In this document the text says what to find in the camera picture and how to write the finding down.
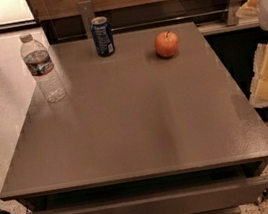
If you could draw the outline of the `blue pepsi can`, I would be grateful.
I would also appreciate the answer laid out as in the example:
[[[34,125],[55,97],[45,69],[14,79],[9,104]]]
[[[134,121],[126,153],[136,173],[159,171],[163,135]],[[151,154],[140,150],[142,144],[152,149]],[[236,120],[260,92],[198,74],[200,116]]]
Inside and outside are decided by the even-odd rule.
[[[107,17],[98,16],[91,21],[92,37],[100,56],[108,57],[115,51],[112,31]]]

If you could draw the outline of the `red apple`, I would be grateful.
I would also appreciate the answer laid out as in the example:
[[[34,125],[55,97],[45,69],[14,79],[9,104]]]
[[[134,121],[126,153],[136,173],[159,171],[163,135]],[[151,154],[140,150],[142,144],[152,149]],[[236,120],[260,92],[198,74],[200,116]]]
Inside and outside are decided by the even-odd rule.
[[[157,55],[170,58],[178,50],[179,37],[172,31],[163,31],[155,38],[154,45]]]

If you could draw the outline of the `grey cabinet with drawers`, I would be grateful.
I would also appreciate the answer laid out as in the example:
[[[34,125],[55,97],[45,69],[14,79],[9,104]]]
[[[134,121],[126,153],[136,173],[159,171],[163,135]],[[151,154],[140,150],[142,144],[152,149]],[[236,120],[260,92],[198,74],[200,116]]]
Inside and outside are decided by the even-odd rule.
[[[89,40],[57,46],[67,95],[33,98],[0,197],[31,214],[264,178],[267,126],[196,26],[175,30],[165,60],[151,29],[119,34],[108,58]]]

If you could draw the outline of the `grey cabinet drawer front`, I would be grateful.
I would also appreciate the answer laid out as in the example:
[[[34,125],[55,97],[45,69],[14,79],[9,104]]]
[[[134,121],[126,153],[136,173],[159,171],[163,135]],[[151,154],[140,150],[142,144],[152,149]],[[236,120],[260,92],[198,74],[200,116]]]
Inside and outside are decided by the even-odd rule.
[[[197,214],[253,203],[267,185],[251,177],[30,214]]]

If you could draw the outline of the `clear plastic water bottle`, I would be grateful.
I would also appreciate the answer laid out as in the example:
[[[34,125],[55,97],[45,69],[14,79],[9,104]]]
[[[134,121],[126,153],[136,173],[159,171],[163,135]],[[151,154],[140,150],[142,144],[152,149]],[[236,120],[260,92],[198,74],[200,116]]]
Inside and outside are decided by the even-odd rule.
[[[50,103],[60,101],[66,95],[66,90],[47,48],[40,41],[34,39],[30,33],[20,35],[20,42],[22,42],[20,47],[22,60],[36,80],[44,98]]]

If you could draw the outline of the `left metal wall bracket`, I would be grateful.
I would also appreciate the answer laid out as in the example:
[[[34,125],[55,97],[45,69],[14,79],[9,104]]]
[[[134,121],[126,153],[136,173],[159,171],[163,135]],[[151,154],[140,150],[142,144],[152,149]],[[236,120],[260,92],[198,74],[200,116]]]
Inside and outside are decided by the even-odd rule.
[[[91,38],[92,37],[91,21],[95,16],[92,1],[86,0],[84,2],[79,2],[78,6],[81,19],[84,25],[84,30],[86,31],[86,36],[88,38]]]

